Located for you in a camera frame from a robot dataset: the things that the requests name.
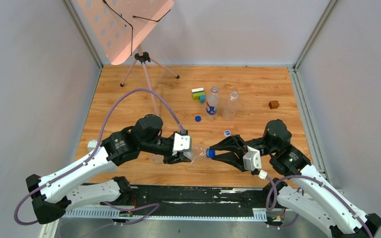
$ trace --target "gray floor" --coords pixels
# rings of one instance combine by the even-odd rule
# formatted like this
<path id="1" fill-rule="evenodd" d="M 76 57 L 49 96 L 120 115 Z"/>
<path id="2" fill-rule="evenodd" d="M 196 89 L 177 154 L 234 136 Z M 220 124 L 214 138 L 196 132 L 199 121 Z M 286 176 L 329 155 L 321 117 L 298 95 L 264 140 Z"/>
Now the gray floor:
<path id="1" fill-rule="evenodd" d="M 290 222 L 294 212 L 287 211 Z M 107 219 L 63 218 L 59 223 L 61 238 L 82 238 L 96 228 L 110 223 Z M 109 226 L 87 238 L 326 238 L 327 236 L 303 218 L 290 228 L 273 230 L 258 222 L 202 222 L 147 220 L 130 226 Z"/>

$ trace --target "blue bottle cap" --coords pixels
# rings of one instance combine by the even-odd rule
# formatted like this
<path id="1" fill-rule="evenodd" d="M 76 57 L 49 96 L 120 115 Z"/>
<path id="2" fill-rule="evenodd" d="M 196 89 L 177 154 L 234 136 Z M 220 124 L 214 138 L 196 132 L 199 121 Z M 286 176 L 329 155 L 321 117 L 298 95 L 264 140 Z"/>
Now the blue bottle cap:
<path id="1" fill-rule="evenodd" d="M 214 158 L 215 157 L 215 150 L 206 149 L 206 157 L 207 158 Z"/>

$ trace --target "white wall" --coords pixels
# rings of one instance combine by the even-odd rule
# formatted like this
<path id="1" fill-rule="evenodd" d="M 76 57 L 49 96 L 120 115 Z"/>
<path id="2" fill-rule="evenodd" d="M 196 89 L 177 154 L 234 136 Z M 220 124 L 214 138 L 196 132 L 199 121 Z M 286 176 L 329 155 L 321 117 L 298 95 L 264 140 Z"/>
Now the white wall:
<path id="1" fill-rule="evenodd" d="M 142 46 L 165 64 L 293 64 L 327 3 L 175 0 Z M 81 19 L 99 57 L 109 64 L 87 20 Z"/>
<path id="2" fill-rule="evenodd" d="M 0 237 L 39 235 L 25 178 L 73 160 L 98 76 L 62 1 L 0 1 Z"/>
<path id="3" fill-rule="evenodd" d="M 340 1 L 300 75 L 332 182 L 381 217 L 381 1 Z"/>

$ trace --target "scratched black surface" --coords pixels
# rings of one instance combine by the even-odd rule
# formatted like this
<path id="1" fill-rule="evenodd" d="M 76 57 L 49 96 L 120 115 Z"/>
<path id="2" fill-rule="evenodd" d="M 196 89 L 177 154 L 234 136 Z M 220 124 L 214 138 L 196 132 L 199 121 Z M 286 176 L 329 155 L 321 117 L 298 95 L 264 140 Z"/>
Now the scratched black surface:
<path id="1" fill-rule="evenodd" d="M 131 185 L 136 206 L 159 203 L 155 216 L 252 217 L 252 208 L 264 208 L 266 191 L 226 193 L 232 187 Z M 145 215 L 152 208 L 134 212 Z"/>

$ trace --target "wood grain surface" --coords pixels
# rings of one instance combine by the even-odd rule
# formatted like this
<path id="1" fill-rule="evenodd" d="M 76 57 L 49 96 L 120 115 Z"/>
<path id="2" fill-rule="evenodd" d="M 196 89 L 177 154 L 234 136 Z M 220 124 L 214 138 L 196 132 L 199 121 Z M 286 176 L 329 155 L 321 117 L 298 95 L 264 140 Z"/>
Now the wood grain surface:
<path id="1" fill-rule="evenodd" d="M 81 137 L 75 159 L 84 156 L 87 143 L 98 137 L 102 122 L 114 102 L 126 92 L 146 87 L 144 74 L 137 64 L 124 87 L 119 83 L 126 74 L 128 66 L 105 66 L 98 83 L 91 109 Z M 217 67 L 217 66 L 173 66 L 180 79 L 165 72 L 158 66 L 149 66 L 150 79 L 159 93 L 173 108 L 185 129 L 189 130 L 192 145 L 209 147 L 225 138 L 224 131 L 240 134 L 245 140 L 262 136 L 265 125 L 272 119 L 281 119 L 293 134 L 292 144 L 310 158 L 305 133 L 297 109 L 296 99 L 287 68 L 279 67 Z M 214 121 L 205 118 L 205 104 L 192 99 L 191 89 L 203 87 L 209 91 L 211 86 L 220 88 L 222 105 L 234 90 L 239 92 L 241 108 L 233 121 L 217 117 Z M 280 106 L 270 110 L 268 103 L 278 100 Z M 157 100 L 157 106 L 164 122 L 163 135 L 170 136 L 178 126 L 168 110 Z M 151 97 L 146 92 L 137 92 L 127 97 L 114 110 L 106 125 L 103 138 L 124 127 L 135 125 L 146 114 L 154 113 Z M 196 122 L 195 116 L 202 116 Z M 269 175 L 282 177 L 272 169 L 269 157 L 262 158 L 262 169 Z M 141 152 L 138 159 L 121 165 L 114 174 L 103 173 L 91 182 L 104 182 L 115 176 L 125 176 L 134 184 L 171 184 L 205 186 L 263 187 L 267 181 L 251 176 L 250 172 L 240 172 L 236 168 L 210 159 L 195 160 L 193 163 L 175 165 L 156 164 L 152 156 Z"/>

